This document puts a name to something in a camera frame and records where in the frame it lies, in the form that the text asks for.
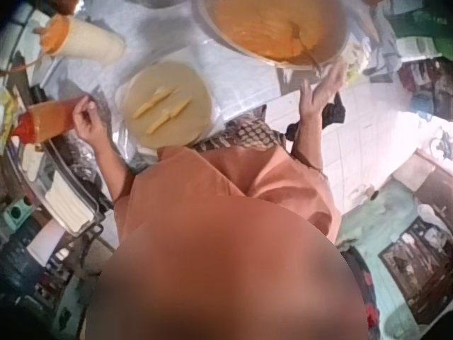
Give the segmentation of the black cloth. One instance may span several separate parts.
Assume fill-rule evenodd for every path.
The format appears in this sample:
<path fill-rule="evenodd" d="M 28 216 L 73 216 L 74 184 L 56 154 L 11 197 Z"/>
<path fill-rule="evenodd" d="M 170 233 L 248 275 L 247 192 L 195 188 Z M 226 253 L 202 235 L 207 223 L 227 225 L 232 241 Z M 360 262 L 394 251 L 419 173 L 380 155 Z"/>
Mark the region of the black cloth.
<path fill-rule="evenodd" d="M 326 129 L 332 124 L 343 124 L 345 122 L 346 109 L 343 105 L 340 93 L 337 92 L 334 96 L 333 102 L 329 102 L 322 111 L 322 130 Z M 292 123 L 287 126 L 285 133 L 286 140 L 295 141 L 296 134 L 299 128 L 299 122 Z"/>

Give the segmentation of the dark patterned rug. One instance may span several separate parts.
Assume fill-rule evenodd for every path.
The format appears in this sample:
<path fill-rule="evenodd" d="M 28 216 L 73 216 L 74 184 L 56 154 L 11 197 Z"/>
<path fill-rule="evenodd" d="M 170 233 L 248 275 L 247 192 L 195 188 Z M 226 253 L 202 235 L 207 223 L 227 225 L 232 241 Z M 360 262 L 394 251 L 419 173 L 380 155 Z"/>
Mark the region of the dark patterned rug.
<path fill-rule="evenodd" d="M 453 237 L 417 217 L 379 254 L 417 324 L 428 325 L 453 300 Z"/>

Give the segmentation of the person's right hand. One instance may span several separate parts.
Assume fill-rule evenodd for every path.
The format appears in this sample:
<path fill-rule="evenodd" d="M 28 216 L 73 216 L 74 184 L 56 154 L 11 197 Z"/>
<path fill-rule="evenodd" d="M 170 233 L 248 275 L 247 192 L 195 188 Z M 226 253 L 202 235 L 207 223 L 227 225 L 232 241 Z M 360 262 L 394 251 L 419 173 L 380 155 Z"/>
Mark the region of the person's right hand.
<path fill-rule="evenodd" d="M 301 83 L 299 115 L 302 122 L 321 117 L 323 108 L 343 87 L 346 81 L 346 69 L 347 64 L 338 60 L 314 89 L 307 80 Z"/>

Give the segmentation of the red sauce bottle red cap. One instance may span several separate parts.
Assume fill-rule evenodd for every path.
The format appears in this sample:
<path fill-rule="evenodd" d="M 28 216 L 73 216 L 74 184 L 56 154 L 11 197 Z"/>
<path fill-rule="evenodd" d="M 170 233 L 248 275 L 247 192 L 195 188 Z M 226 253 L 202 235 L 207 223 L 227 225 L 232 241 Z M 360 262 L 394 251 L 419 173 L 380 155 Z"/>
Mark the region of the red sauce bottle red cap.
<path fill-rule="evenodd" d="M 83 98 L 46 101 L 32 105 L 19 117 L 11 135 L 23 144 L 37 144 L 74 128 L 72 112 Z"/>

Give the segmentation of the blue plastic basket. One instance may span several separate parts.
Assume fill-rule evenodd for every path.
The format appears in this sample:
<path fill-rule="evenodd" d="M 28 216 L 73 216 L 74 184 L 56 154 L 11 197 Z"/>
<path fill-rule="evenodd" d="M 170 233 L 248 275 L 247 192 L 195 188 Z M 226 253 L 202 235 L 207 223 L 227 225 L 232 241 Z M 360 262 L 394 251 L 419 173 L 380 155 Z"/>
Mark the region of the blue plastic basket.
<path fill-rule="evenodd" d="M 423 120 L 431 121 L 434 112 L 432 94 L 417 93 L 413 95 L 409 103 L 409 111 L 415 113 Z"/>

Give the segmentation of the white sauce bottle orange cap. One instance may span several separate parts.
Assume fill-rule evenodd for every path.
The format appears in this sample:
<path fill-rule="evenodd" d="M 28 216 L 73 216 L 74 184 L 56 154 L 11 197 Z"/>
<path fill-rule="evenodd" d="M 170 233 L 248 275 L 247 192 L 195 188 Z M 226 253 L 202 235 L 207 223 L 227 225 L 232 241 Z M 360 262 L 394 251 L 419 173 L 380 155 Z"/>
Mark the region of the white sauce bottle orange cap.
<path fill-rule="evenodd" d="M 125 52 L 124 40 L 114 32 L 73 16 L 54 15 L 39 36 L 41 51 L 50 56 L 91 60 L 102 65 L 118 61 Z"/>

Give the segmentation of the clear plastic table cover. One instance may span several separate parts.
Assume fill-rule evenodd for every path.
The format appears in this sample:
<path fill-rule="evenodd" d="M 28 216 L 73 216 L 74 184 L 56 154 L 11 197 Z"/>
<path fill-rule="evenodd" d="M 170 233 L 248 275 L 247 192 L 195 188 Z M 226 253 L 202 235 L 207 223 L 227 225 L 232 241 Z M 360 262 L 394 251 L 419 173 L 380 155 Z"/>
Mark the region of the clear plastic table cover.
<path fill-rule="evenodd" d="M 175 60 L 193 67 L 208 85 L 214 110 L 229 120 L 295 91 L 313 71 L 283 69 L 227 45 L 205 20 L 200 0 L 84 0 L 79 17 L 122 37 L 126 50 L 114 64 L 46 59 L 33 73 L 50 98 L 92 93 L 110 115 L 113 142 L 126 160 L 137 152 L 119 112 L 123 86 L 146 66 Z"/>

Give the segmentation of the round pale tortilla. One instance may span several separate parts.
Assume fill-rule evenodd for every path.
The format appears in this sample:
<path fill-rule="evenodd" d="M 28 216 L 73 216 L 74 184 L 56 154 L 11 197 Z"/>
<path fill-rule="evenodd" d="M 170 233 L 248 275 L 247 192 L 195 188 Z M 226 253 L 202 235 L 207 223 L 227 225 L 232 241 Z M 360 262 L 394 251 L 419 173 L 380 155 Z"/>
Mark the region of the round pale tortilla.
<path fill-rule="evenodd" d="M 148 114 L 139 120 L 133 120 L 132 115 L 159 88 L 178 90 L 164 104 L 174 106 L 186 98 L 192 98 L 192 102 L 153 135 L 147 135 L 145 131 L 155 115 Z M 141 147 L 157 150 L 162 147 L 186 146 L 209 127 L 212 100 L 201 76 L 192 67 L 178 62 L 160 62 L 143 69 L 131 79 L 123 92 L 120 113 L 126 128 Z"/>

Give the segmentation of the person's left hand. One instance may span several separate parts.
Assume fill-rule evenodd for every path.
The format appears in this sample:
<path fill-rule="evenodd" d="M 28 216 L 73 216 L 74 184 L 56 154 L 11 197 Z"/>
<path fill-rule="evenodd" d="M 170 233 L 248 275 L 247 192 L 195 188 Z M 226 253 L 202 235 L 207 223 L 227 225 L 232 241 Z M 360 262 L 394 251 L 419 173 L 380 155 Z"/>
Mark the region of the person's left hand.
<path fill-rule="evenodd" d="M 91 119 L 74 119 L 74 129 L 79 138 L 91 146 L 96 146 L 99 142 L 107 137 L 106 126 L 104 126 L 101 117 L 98 114 L 96 105 L 96 114 Z"/>

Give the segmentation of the checked cloth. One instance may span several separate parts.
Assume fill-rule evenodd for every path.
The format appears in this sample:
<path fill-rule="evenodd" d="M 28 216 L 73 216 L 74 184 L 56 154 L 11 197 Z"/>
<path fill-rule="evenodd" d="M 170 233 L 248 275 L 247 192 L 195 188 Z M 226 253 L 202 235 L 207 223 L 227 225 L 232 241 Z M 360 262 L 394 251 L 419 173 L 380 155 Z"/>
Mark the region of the checked cloth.
<path fill-rule="evenodd" d="M 366 71 L 369 76 L 394 74 L 403 64 L 394 29 L 384 16 L 381 6 L 375 6 L 371 10 L 371 18 L 379 41 L 372 43 L 372 53 Z"/>

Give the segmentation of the large metal bowl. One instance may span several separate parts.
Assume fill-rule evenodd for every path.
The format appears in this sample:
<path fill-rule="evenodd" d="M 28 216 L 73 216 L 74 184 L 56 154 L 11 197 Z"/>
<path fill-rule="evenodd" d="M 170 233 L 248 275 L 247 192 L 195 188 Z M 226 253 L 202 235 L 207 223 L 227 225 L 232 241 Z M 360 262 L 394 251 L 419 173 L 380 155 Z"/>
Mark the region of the large metal bowl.
<path fill-rule="evenodd" d="M 228 39 L 212 20 L 212 5 L 217 0 L 194 0 L 194 5 L 197 7 L 205 24 L 210 30 L 226 45 L 237 50 L 238 52 L 250 57 L 263 60 L 280 68 L 291 69 L 310 69 L 313 68 L 310 59 L 302 53 L 295 57 L 292 61 L 275 61 L 266 57 L 261 57 L 248 50 L 235 45 Z M 347 16 L 342 0 L 316 0 L 316 3 L 321 5 L 324 17 L 324 27 L 326 32 L 321 39 L 321 42 L 310 50 L 320 66 L 324 66 L 337 58 L 344 49 L 348 36 Z"/>

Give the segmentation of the green plastic basin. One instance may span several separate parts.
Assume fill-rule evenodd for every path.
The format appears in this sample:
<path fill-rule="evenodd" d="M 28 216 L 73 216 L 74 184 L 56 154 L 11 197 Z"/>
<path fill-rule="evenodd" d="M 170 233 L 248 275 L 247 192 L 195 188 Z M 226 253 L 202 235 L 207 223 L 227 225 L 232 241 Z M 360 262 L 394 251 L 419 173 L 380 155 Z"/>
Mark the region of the green plastic basin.
<path fill-rule="evenodd" d="M 387 17 L 397 38 L 431 38 L 453 62 L 453 0 L 423 0 L 423 7 Z"/>

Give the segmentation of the metal spoon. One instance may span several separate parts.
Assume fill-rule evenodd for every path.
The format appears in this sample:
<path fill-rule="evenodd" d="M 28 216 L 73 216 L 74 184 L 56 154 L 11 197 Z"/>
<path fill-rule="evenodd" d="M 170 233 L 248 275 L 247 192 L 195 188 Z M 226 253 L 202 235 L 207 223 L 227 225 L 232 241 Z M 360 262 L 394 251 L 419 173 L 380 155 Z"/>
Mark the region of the metal spoon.
<path fill-rule="evenodd" d="M 323 69 L 320 66 L 320 64 L 316 61 L 310 50 L 306 47 L 306 45 L 302 41 L 302 36 L 301 36 L 301 28 L 299 25 L 297 25 L 294 21 L 289 22 L 290 27 L 292 29 L 292 37 L 294 39 L 297 39 L 301 45 L 301 48 L 303 50 L 303 53 L 310 59 L 313 68 L 316 71 L 317 77 L 321 77 L 323 74 Z"/>

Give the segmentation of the small portion of crinkle fries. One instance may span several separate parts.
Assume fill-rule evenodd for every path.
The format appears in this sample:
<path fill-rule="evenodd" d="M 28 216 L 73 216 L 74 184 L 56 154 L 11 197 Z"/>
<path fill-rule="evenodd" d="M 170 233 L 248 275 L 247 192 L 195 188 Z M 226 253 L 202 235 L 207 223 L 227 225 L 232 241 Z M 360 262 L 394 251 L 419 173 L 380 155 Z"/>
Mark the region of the small portion of crinkle fries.
<path fill-rule="evenodd" d="M 178 90 L 176 88 L 166 89 L 159 88 L 151 96 L 151 98 L 142 104 L 132 115 L 133 120 L 139 120 L 145 115 L 155 115 L 151 125 L 146 129 L 147 135 L 153 135 L 158 129 L 165 125 L 168 121 L 180 115 L 192 102 L 192 98 L 186 98 L 178 101 L 176 105 L 169 106 L 164 104 L 170 97 L 175 96 Z"/>

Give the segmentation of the yellow snack packet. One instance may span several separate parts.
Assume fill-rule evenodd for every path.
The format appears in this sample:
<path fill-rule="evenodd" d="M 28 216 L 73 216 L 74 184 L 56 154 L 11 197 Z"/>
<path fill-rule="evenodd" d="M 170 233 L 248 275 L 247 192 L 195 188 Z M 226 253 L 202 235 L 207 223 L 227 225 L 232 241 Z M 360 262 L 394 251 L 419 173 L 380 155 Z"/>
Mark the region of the yellow snack packet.
<path fill-rule="evenodd" d="M 6 143 L 17 112 L 17 100 L 8 89 L 0 87 L 0 144 Z"/>

